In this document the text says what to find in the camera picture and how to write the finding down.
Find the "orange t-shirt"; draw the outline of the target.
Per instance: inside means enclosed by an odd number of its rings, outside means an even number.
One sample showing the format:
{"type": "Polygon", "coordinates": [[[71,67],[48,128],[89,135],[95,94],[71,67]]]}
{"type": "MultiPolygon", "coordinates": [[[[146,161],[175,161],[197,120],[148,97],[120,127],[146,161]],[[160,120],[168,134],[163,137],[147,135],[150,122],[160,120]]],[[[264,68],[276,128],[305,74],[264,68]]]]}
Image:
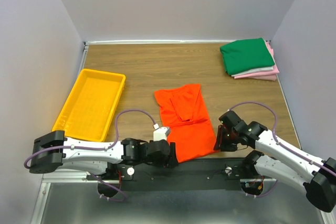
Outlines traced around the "orange t-shirt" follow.
{"type": "Polygon", "coordinates": [[[171,129],[167,141],[175,143],[179,163],[216,152],[216,136],[200,84],[161,89],[154,92],[154,97],[163,125],[171,129]]]}

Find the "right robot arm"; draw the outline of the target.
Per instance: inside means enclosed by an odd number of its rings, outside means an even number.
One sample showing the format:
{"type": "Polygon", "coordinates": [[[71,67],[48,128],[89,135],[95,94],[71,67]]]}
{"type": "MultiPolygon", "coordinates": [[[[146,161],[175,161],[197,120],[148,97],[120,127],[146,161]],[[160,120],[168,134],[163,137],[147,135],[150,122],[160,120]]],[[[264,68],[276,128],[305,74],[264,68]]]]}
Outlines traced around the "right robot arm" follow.
{"type": "Polygon", "coordinates": [[[261,175],[290,185],[324,212],[335,207],[335,159],[310,155],[272,130],[252,121],[247,124],[234,111],[219,117],[215,150],[234,152],[237,145],[253,149],[242,161],[241,171],[249,178],[261,175]]]}

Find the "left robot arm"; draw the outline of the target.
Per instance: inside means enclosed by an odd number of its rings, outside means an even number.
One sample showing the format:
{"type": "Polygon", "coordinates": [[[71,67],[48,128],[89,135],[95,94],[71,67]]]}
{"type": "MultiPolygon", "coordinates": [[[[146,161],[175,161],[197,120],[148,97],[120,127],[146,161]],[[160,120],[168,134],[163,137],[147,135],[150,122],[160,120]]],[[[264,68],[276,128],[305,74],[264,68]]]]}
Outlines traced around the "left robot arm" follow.
{"type": "Polygon", "coordinates": [[[32,174],[71,169],[101,175],[104,179],[112,179],[119,164],[175,168],[178,165],[175,144],[165,139],[146,142],[134,138],[89,142],[66,137],[64,131],[53,131],[34,140],[33,152],[24,161],[24,167],[32,174]]]}

